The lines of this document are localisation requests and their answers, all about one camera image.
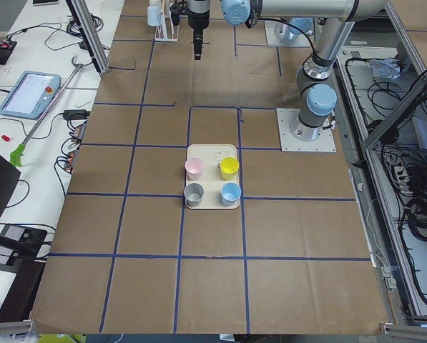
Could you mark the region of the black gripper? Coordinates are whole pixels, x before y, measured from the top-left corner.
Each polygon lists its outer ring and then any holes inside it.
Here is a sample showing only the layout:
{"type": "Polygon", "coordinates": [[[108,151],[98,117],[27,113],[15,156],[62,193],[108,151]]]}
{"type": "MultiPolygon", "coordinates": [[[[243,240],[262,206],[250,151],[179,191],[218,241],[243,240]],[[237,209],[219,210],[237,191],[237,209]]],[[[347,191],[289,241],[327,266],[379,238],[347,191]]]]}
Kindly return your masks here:
{"type": "Polygon", "coordinates": [[[174,2],[170,6],[170,16],[173,26],[180,25],[181,15],[188,18],[189,26],[193,30],[193,48],[195,60],[202,58],[203,29],[206,29],[210,20],[210,2],[174,2]]]}

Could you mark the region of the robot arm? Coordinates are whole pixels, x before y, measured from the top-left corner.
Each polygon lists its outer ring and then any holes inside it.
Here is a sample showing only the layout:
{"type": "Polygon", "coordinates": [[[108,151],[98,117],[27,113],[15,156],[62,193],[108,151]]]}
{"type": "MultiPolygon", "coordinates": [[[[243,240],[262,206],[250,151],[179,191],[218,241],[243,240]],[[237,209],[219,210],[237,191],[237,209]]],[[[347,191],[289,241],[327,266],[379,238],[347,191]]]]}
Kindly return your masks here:
{"type": "Polygon", "coordinates": [[[324,18],[320,38],[310,45],[311,54],[297,74],[301,107],[290,122],[291,134],[300,141],[319,138],[326,118],[332,114],[337,94],[327,85],[335,59],[354,23],[371,18],[385,6],[384,1],[222,1],[224,20],[232,25],[252,28],[260,20],[274,21],[289,33],[307,34],[302,19],[324,18]]]}

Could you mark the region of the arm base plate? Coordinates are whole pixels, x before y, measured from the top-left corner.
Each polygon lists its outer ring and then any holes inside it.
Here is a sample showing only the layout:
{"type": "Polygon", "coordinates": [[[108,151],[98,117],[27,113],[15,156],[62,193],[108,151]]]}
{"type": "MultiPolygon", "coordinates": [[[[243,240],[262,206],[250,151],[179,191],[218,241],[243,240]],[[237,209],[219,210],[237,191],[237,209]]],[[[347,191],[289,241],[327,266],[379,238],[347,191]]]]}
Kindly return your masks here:
{"type": "Polygon", "coordinates": [[[280,146],[283,152],[336,153],[333,130],[328,119],[310,128],[299,119],[299,109],[277,108],[280,146]]]}
{"type": "MultiPolygon", "coordinates": [[[[314,23],[312,18],[292,18],[289,23],[303,30],[308,36],[313,37],[314,23]]],[[[265,34],[268,46],[309,47],[308,40],[298,31],[288,25],[265,21],[265,34]]]]}

